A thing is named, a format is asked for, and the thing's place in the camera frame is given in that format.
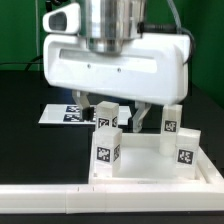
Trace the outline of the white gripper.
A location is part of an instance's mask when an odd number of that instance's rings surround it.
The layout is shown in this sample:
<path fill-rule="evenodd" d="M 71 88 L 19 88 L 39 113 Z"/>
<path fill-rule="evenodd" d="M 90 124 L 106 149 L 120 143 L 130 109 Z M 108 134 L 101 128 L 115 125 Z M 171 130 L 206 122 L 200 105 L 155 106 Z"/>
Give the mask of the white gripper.
<path fill-rule="evenodd" d="M 119 54 L 97 54 L 83 38 L 50 34 L 44 41 L 44 74 L 50 85 L 73 89 L 82 120 L 94 116 L 87 92 L 136 101 L 131 124 L 139 133 L 151 104 L 172 105 L 186 97 L 189 51 L 186 35 L 149 33 L 124 42 Z"/>

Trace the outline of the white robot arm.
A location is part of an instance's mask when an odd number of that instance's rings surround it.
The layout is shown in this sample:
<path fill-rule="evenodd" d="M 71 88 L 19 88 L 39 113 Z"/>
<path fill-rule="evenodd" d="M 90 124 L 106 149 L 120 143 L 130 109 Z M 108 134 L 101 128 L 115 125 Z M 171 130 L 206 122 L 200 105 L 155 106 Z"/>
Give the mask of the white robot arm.
<path fill-rule="evenodd" d="M 146 24 L 145 5 L 146 0 L 76 0 L 43 16 L 48 83 L 71 89 L 82 111 L 89 109 L 89 93 L 135 101 L 135 132 L 151 105 L 186 97 L 194 49 L 179 24 Z"/>

